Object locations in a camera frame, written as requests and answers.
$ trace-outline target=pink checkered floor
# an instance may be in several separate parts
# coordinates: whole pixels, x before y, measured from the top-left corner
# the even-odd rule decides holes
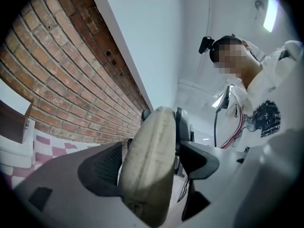
[[[0,171],[2,172],[10,188],[13,189],[16,187],[34,170],[37,170],[43,163],[52,158],[85,150],[87,148],[98,146],[99,144],[59,139],[35,129],[33,145],[36,161],[31,168],[24,169],[0,164]]]

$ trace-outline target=white shirt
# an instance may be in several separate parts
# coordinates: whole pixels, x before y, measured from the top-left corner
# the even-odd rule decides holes
[[[295,68],[299,54],[279,60],[284,49],[267,57],[267,63],[263,60],[263,70],[247,90],[232,88],[225,120],[217,127],[217,147],[247,152],[287,129],[304,126],[303,65]]]

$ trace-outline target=light fixture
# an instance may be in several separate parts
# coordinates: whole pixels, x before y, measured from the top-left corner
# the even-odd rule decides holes
[[[279,4],[278,4],[277,0],[268,0],[267,14],[266,14],[266,18],[265,18],[263,26],[269,32],[272,31],[272,29],[275,25],[278,5]]]
[[[217,101],[216,101],[215,103],[213,103],[212,107],[218,107],[218,105],[219,105],[221,99],[223,98],[223,95],[224,95],[224,94],[222,94],[222,95],[220,96],[220,98],[217,99]]]

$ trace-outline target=brick wall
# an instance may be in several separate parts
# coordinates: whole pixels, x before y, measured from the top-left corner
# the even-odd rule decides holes
[[[140,127],[147,106],[93,0],[30,0],[0,59],[1,76],[34,101],[41,131],[112,143]]]

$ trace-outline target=graphic print on shirt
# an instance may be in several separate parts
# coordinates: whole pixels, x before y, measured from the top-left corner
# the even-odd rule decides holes
[[[235,138],[232,147],[236,147],[242,136],[244,128],[250,132],[261,129],[261,138],[274,134],[280,130],[281,113],[276,104],[272,101],[265,101],[256,110],[252,116],[244,115],[244,124],[242,130]]]

